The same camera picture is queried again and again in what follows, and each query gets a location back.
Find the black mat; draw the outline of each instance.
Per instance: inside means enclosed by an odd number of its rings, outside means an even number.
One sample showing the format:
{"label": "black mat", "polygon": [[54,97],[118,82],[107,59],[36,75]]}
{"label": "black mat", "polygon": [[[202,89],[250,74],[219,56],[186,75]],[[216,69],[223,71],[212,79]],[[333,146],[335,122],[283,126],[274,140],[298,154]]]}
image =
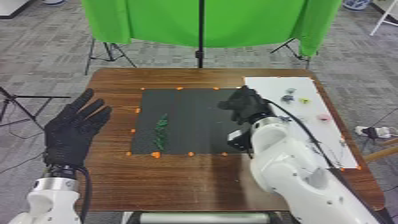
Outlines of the black mat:
{"label": "black mat", "polygon": [[168,154],[241,153],[228,146],[228,134],[243,128],[232,121],[232,111],[218,108],[235,89],[171,89],[147,90],[143,94],[141,114],[136,123],[132,152],[150,154],[159,150],[155,127],[168,114]]}

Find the white paper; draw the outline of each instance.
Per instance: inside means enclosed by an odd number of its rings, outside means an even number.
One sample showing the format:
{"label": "white paper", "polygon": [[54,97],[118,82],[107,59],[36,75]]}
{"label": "white paper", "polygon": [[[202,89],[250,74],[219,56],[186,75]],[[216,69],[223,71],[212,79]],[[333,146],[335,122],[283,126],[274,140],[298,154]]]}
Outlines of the white paper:
{"label": "white paper", "polygon": [[[328,114],[333,118],[322,96],[317,91],[315,83],[308,77],[246,77],[246,85],[258,91],[258,94],[266,99],[274,101],[280,106],[290,111],[290,113],[301,118],[305,124],[314,132],[314,135],[322,142],[321,146],[326,155],[337,165],[337,167],[356,168],[358,161],[353,155],[351,148],[342,138],[342,132],[335,120],[330,122],[322,121],[317,116]],[[296,88],[296,101],[292,103],[283,102],[282,98],[289,95],[287,90]],[[306,98],[312,100],[305,104],[299,99]],[[273,106],[278,116],[289,117],[285,112]],[[292,121],[289,123],[289,132],[292,137],[301,139],[306,143],[310,142],[310,136]],[[321,156],[321,162],[328,167],[326,160]]]}

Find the black glove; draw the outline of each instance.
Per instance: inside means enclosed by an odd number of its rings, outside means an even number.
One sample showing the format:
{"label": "black glove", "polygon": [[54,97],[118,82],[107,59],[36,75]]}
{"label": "black glove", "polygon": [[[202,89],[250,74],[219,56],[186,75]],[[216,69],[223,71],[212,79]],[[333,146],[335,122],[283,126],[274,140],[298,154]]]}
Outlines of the black glove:
{"label": "black glove", "polygon": [[248,86],[235,91],[228,101],[219,103],[223,110],[234,110],[234,121],[243,125],[255,122],[266,117],[276,117],[269,101],[262,98],[255,89]]}
{"label": "black glove", "polygon": [[104,99],[99,99],[84,108],[93,95],[95,91],[88,89],[45,126],[47,165],[84,166],[93,138],[107,124],[113,112],[109,106],[99,111],[106,104]]}

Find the gray carpet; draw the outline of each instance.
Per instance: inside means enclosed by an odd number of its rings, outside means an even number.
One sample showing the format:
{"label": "gray carpet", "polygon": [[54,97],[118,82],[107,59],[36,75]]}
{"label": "gray carpet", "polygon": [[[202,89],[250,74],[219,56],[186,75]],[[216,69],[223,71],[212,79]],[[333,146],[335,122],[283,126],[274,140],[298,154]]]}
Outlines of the gray carpet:
{"label": "gray carpet", "polygon": [[[372,125],[398,107],[398,28],[385,25],[376,37],[370,31],[381,14],[372,8],[365,12],[340,10],[331,34],[314,59],[312,70],[326,85],[328,93],[351,130],[358,125]],[[0,20],[0,86],[17,94],[72,95],[84,91],[90,76],[83,75],[90,51],[91,31],[79,0],[61,7],[49,7],[36,1],[13,20]],[[207,67],[303,68],[305,64],[278,45],[239,49],[209,49]],[[195,67],[195,48],[145,41],[123,46],[139,67]],[[97,54],[104,54],[100,45]],[[116,63],[97,61],[100,67],[129,67],[122,59]],[[24,101],[31,109],[40,100]],[[44,112],[45,124],[56,116],[68,100],[56,100]],[[10,119],[22,114],[8,110]],[[398,113],[381,123],[398,127]],[[33,124],[0,129],[0,170],[44,151],[44,135],[24,140],[10,133],[29,137],[40,129]],[[363,153],[381,148],[369,144]],[[370,163],[383,189],[398,185],[398,155]],[[26,195],[42,176],[42,159],[0,174],[0,223],[8,223],[28,209]],[[398,190],[386,192],[386,206],[398,215]],[[88,223],[118,223],[120,214],[93,214]]]}

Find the green backdrop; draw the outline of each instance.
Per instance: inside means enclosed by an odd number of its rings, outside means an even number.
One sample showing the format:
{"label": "green backdrop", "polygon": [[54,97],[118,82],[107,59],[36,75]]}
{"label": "green backdrop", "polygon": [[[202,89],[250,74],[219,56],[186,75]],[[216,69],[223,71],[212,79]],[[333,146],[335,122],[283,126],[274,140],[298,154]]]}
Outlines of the green backdrop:
{"label": "green backdrop", "polygon": [[[83,0],[93,36],[198,47],[200,0]],[[314,56],[342,0],[207,0],[207,47],[244,47],[301,40]]]}

